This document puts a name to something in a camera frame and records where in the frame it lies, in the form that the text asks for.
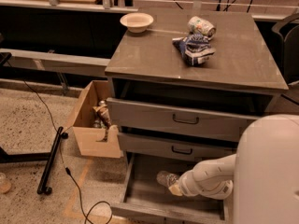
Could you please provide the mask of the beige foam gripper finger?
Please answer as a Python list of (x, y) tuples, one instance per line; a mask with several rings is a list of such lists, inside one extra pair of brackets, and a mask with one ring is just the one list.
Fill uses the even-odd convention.
[(173, 195), (175, 195), (175, 196), (182, 196), (182, 193), (181, 193), (181, 191), (179, 189), (178, 184), (174, 184), (174, 185), (170, 186), (168, 189), (170, 190), (170, 192)]

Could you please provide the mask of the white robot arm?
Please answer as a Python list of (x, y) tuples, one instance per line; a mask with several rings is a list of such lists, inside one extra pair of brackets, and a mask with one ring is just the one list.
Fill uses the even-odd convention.
[(299, 224), (299, 117), (254, 121), (234, 155), (197, 163), (170, 191), (219, 200), (233, 194), (233, 224)]

